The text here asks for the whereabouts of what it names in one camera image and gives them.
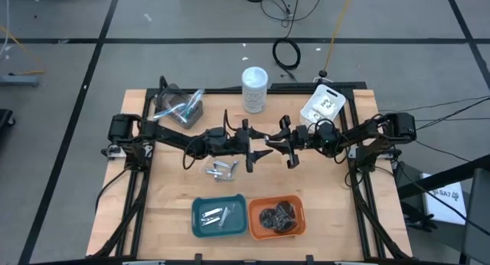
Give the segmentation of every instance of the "orange bowl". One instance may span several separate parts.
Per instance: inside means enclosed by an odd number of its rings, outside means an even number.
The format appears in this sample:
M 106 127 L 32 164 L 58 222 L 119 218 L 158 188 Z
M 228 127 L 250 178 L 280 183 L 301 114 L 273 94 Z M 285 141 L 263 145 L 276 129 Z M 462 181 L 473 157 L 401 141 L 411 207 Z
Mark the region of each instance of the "orange bowl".
M 277 234 L 273 230 L 264 228 L 260 223 L 259 216 L 264 209 L 275 208 L 276 205 L 281 201 L 288 201 L 293 206 L 296 215 L 296 223 L 298 223 L 298 225 L 287 233 Z M 301 235 L 305 232 L 306 229 L 303 204 L 301 202 L 301 199 L 296 195 L 253 199 L 248 204 L 248 222 L 250 234 L 252 234 L 252 237 L 255 240 Z

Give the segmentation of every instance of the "wooden table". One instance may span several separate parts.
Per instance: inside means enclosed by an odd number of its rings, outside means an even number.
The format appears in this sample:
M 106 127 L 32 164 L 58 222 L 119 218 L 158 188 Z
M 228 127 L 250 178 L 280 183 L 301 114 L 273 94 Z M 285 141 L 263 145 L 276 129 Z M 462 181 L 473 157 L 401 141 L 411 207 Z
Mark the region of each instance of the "wooden table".
M 355 90 L 356 107 L 362 123 L 377 113 L 372 90 Z M 127 90 L 122 105 L 123 113 L 141 114 L 145 90 Z M 241 106 L 241 95 L 204 95 L 204 115 L 189 130 L 183 130 L 170 119 L 160 123 L 188 135 L 197 135 L 205 129 L 223 124 L 224 109 L 232 126 L 249 119 L 254 129 L 265 133 L 279 131 L 279 119 L 288 114 L 292 124 L 299 123 L 299 111 L 309 95 L 268 95 L 267 108 L 259 114 L 246 113 Z M 349 127 L 349 107 L 346 108 Z M 265 149 L 260 141 L 252 142 L 252 149 Z M 347 163 L 336 165 L 333 159 L 316 151 L 298 152 L 300 165 L 287 169 L 287 155 L 269 154 L 254 165 L 253 173 L 246 173 L 244 156 L 223 157 L 220 160 L 240 160 L 235 182 L 216 183 L 202 168 L 211 159 L 196 161 L 189 170 L 182 168 L 182 151 L 157 143 L 152 163 L 145 215 L 140 238 L 139 259 L 193 260 L 196 253 L 205 260 L 304 260 L 312 254 L 315 260 L 363 260 L 358 224 L 351 189 L 344 177 Z M 377 165 L 390 170 L 388 161 Z M 124 159 L 108 164 L 104 183 L 121 172 Z M 379 221 L 401 250 L 411 254 L 407 230 L 398 200 L 394 178 L 377 170 L 371 173 L 372 187 Z M 129 174 L 110 187 L 100 199 L 87 254 L 99 250 L 121 220 Z M 250 234 L 211 239 L 196 238 L 191 231 L 191 204 L 196 197 L 220 197 L 241 193 L 247 200 L 278 195 L 298 195 L 303 202 L 306 231 L 298 237 L 255 241 Z M 371 256 L 376 256 L 371 225 L 366 220 Z M 133 226 L 128 229 L 125 254 L 129 253 Z

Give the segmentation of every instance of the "gray floor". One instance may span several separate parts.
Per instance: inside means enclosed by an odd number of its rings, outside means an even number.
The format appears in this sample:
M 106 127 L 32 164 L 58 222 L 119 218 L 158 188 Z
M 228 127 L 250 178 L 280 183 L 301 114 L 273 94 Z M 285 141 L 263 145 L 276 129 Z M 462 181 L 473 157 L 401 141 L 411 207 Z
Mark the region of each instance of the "gray floor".
M 300 0 L 304 15 L 316 0 Z M 488 0 L 456 0 L 475 38 L 490 38 Z M 18 38 L 97 38 L 111 0 L 11 0 L 11 32 Z M 294 5 L 294 0 L 286 0 Z M 331 36 L 344 0 L 322 0 L 292 37 Z M 5 10 L 0 0 L 0 24 Z M 266 6 L 271 13 L 273 5 Z M 152 21 L 143 15 L 148 14 Z M 279 38 L 287 30 L 244 0 L 119 0 L 108 38 Z M 464 38 L 447 0 L 352 0 L 340 38 Z M 93 44 L 28 44 L 47 73 L 42 84 L 0 87 L 0 107 L 15 111 L 18 124 L 0 149 L 0 264 L 17 263 L 80 85 Z M 325 63 L 327 44 L 300 44 L 302 62 L 294 71 L 310 82 Z M 124 91 L 156 87 L 158 77 L 180 87 L 218 88 L 240 84 L 243 69 L 260 66 L 272 82 L 281 77 L 271 44 L 105 44 L 67 153 L 31 262 L 82 258 L 93 223 L 93 204 L 106 161 L 100 154 Z M 490 45 L 479 45 L 490 60 Z M 280 47 L 280 57 L 294 55 Z M 0 74 L 34 68 L 18 46 L 0 61 Z M 380 109 L 489 95 L 467 44 L 337 44 L 329 67 L 335 81 L 366 81 Z M 466 103 L 413 113 L 417 119 L 445 116 Z M 488 117 L 483 103 L 461 117 Z M 443 122 L 420 131 L 421 142 L 467 159 L 490 152 L 488 121 Z M 461 163 L 415 143 L 403 147 L 408 164 L 438 172 Z M 469 190 L 469 182 L 463 187 Z M 413 252 L 423 260 L 457 262 L 459 253 L 409 232 Z

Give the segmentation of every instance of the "white container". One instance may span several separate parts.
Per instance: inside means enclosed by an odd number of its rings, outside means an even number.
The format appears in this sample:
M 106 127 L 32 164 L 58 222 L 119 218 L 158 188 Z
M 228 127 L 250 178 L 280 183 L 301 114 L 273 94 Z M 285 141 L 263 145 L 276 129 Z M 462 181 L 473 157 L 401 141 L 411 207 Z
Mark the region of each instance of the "white container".
M 267 72 L 261 67 L 250 67 L 242 74 L 243 108 L 248 113 L 260 113 L 266 109 Z
M 309 98 L 307 104 L 299 112 L 301 115 L 299 121 L 301 124 L 306 125 L 306 127 L 318 122 L 320 119 L 330 119 L 333 121 L 344 104 L 344 96 L 332 88 L 321 84 L 316 87 L 312 97 Z M 312 127 L 308 131 L 314 132 L 315 129 Z

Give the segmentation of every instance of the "teal container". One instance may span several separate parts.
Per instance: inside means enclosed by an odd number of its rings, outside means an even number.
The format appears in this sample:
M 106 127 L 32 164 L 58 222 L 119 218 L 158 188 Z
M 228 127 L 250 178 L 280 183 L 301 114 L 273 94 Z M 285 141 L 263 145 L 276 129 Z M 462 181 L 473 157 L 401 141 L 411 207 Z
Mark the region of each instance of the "teal container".
M 228 207 L 231 213 L 226 217 L 222 227 L 218 227 L 218 222 L 202 226 L 202 214 L 215 208 Z M 211 217 L 221 217 L 223 212 L 212 215 Z M 192 202 L 192 233 L 199 238 L 222 237 L 228 235 L 238 235 L 247 231 L 247 201 L 243 195 L 219 198 L 196 198 Z

